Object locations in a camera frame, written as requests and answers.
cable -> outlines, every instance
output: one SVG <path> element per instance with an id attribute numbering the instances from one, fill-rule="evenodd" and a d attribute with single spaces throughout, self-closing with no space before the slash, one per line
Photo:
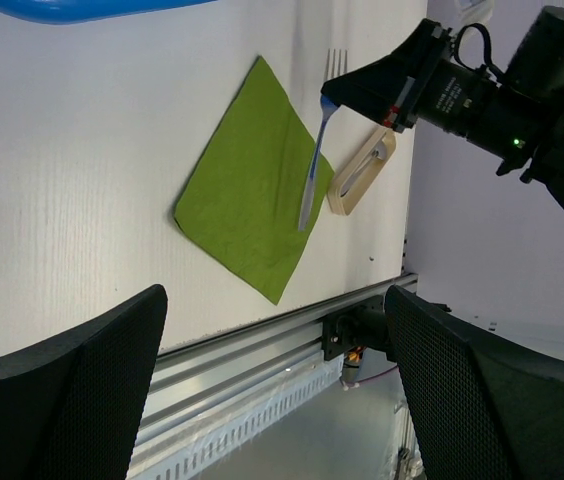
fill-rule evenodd
<path id="1" fill-rule="evenodd" d="M 389 368 L 386 372 L 378 373 L 377 375 L 373 375 L 372 377 L 365 378 L 364 380 L 360 380 L 359 382 L 355 382 L 355 383 L 346 383 L 343 379 L 340 378 L 340 383 L 342 384 L 342 388 L 344 388 L 344 391 L 346 392 L 346 391 L 351 390 L 353 388 L 360 388 L 362 385 L 373 382 L 373 381 L 377 380 L 378 378 L 385 377 L 385 376 L 389 375 L 390 373 L 393 373 L 397 369 L 398 369 L 398 366 L 394 365 L 393 367 Z"/>
<path id="2" fill-rule="evenodd" d="M 472 23 L 470 25 L 465 25 L 458 32 L 453 44 L 453 59 L 467 70 L 471 70 L 472 72 L 477 72 L 479 70 L 479 68 L 471 68 L 467 66 L 460 58 L 460 45 L 462 44 L 462 37 L 469 28 L 475 28 L 482 35 L 482 39 L 484 40 L 484 64 L 489 69 L 489 71 L 493 73 L 493 75 L 495 75 L 495 78 L 501 81 L 502 77 L 504 76 L 504 72 L 493 63 L 493 46 L 491 44 L 491 35 L 489 34 L 487 28 L 481 23 Z"/>

blue container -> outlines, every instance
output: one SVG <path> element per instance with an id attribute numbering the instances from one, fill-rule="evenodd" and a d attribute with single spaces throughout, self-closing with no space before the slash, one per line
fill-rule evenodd
<path id="1" fill-rule="evenodd" d="M 67 24 L 212 1 L 215 0 L 0 0 L 0 12 L 31 22 Z"/>

white table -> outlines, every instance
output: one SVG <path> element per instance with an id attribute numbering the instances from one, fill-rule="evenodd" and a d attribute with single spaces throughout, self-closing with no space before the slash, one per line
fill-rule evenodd
<path id="1" fill-rule="evenodd" d="M 425 11 L 426 0 L 219 0 L 61 27 L 0 14 L 0 355 L 153 283 L 169 293 L 170 349 L 399 275 L 412 132 L 351 217 L 325 202 L 277 307 L 171 212 L 257 54 L 315 135 L 327 49 L 361 66 Z M 372 129 L 338 113 L 324 144 L 332 165 Z"/>

silver fork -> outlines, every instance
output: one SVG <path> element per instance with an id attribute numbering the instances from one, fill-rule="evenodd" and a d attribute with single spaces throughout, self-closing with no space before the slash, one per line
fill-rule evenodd
<path id="1" fill-rule="evenodd" d="M 324 70 L 324 81 L 339 77 L 348 72 L 349 52 L 348 50 L 329 50 L 326 55 L 326 68 Z M 311 209 L 313 207 L 313 196 L 315 195 L 315 179 L 318 172 L 318 161 L 320 159 L 320 148 L 322 147 L 322 138 L 326 130 L 326 124 L 331 116 L 339 108 L 331 100 L 324 95 L 320 96 L 320 107 L 322 108 L 322 123 L 318 138 L 315 141 L 315 149 L 311 158 L 309 173 L 306 176 L 304 185 L 304 194 L 302 195 L 302 207 L 300 209 L 300 219 L 298 221 L 298 230 L 303 232 L 311 218 Z"/>

black camera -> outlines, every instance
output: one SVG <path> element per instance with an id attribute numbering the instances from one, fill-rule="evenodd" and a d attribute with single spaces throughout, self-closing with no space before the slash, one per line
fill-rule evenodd
<path id="1" fill-rule="evenodd" d="M 460 58 L 470 28 L 484 39 L 478 68 Z M 326 82 L 322 94 L 396 132 L 421 117 L 500 157 L 498 175 L 531 159 L 522 181 L 544 183 L 564 208 L 564 8 L 541 11 L 506 72 L 491 48 L 484 25 L 453 35 L 425 19 L 393 53 Z"/>

